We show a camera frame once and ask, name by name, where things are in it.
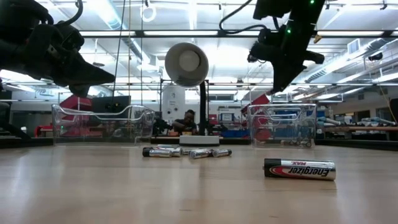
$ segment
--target wooden surface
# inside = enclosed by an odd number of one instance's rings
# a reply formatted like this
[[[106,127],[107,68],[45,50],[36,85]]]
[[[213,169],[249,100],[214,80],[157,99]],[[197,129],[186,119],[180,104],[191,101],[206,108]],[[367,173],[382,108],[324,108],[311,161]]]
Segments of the wooden surface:
[[[397,222],[396,152],[228,148],[194,161],[104,145],[2,150],[0,223]],[[266,179],[265,157],[331,159],[337,179]]]

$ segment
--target person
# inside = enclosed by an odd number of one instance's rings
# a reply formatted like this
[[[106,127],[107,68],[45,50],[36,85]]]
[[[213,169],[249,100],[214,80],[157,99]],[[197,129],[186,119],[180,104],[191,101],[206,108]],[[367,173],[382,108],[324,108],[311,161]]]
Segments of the person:
[[[176,119],[172,126],[174,127],[174,131],[182,134],[183,132],[192,132],[192,134],[196,134],[197,124],[194,122],[195,120],[195,112],[193,110],[188,110],[185,112],[184,119]]]

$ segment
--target cable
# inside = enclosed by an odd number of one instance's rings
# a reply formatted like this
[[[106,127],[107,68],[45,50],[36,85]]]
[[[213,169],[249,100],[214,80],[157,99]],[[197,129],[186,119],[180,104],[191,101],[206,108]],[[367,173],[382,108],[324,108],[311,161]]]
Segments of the cable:
[[[61,27],[61,26],[69,26],[70,24],[76,22],[77,19],[80,18],[80,16],[83,14],[83,0],[77,0],[76,6],[78,7],[77,13],[67,21],[55,24],[55,27]]]
[[[123,20],[124,20],[124,9],[126,8],[126,0],[123,1],[123,12],[122,12],[122,19],[120,24],[120,33],[119,33],[119,44],[118,44],[118,52],[116,54],[116,68],[114,70],[114,83],[113,83],[113,91],[112,91],[112,100],[111,105],[113,105],[113,98],[114,98],[114,91],[116,89],[116,81],[118,77],[118,63],[119,63],[119,54],[120,54],[120,42],[122,40],[122,31],[123,31]]]
[[[257,28],[257,27],[261,27],[263,29],[266,29],[267,27],[265,25],[262,25],[262,24],[248,26],[246,28],[243,28],[243,29],[240,29],[240,30],[236,30],[236,31],[228,31],[228,30],[224,30],[223,29],[223,22],[225,22],[231,16],[235,15],[237,12],[242,10],[244,7],[246,7],[251,1],[252,0],[247,0],[245,3],[243,3],[237,9],[235,9],[233,12],[229,13],[226,17],[222,18],[222,20],[220,20],[220,23],[218,24],[218,27],[220,28],[220,30],[222,30],[225,34],[238,34],[240,32],[243,32],[243,31],[246,31],[246,30],[250,30],[250,29],[253,29],[253,28]]]
[[[279,24],[278,24],[278,19],[274,16],[274,17],[272,17],[272,20],[274,21],[274,25],[275,25],[275,28],[277,29],[277,30],[279,30]]]

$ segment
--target aa battery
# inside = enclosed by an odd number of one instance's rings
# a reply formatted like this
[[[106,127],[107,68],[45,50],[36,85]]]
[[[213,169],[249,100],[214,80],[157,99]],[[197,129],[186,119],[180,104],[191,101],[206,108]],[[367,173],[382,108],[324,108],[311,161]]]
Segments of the aa battery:
[[[146,149],[158,149],[158,150],[166,150],[166,151],[171,151],[172,152],[172,157],[181,157],[183,154],[183,150],[181,147],[144,147],[142,150]]]
[[[183,149],[182,154],[183,154],[184,156],[189,156],[189,153],[190,153],[191,151],[194,151],[194,150],[210,150],[210,149],[199,149],[199,148],[190,148],[190,149],[187,149],[187,148],[185,148],[185,149]]]
[[[189,152],[190,159],[199,159],[211,156],[212,151],[209,149],[197,149]]]
[[[230,156],[231,154],[232,150],[230,149],[214,149],[212,152],[213,157]]]
[[[333,161],[264,159],[262,168],[266,177],[336,179],[336,166]]]
[[[164,150],[164,149],[143,149],[142,156],[144,157],[172,157],[171,150]]]

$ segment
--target transparent container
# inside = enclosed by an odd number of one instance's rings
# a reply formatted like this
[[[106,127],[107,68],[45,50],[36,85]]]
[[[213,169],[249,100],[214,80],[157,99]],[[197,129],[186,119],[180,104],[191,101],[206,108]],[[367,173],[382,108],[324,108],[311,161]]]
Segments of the transparent container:
[[[253,147],[313,147],[317,105],[252,105],[248,125]]]
[[[148,143],[154,118],[155,111],[145,106],[129,105],[120,113],[94,113],[52,105],[54,144]]]

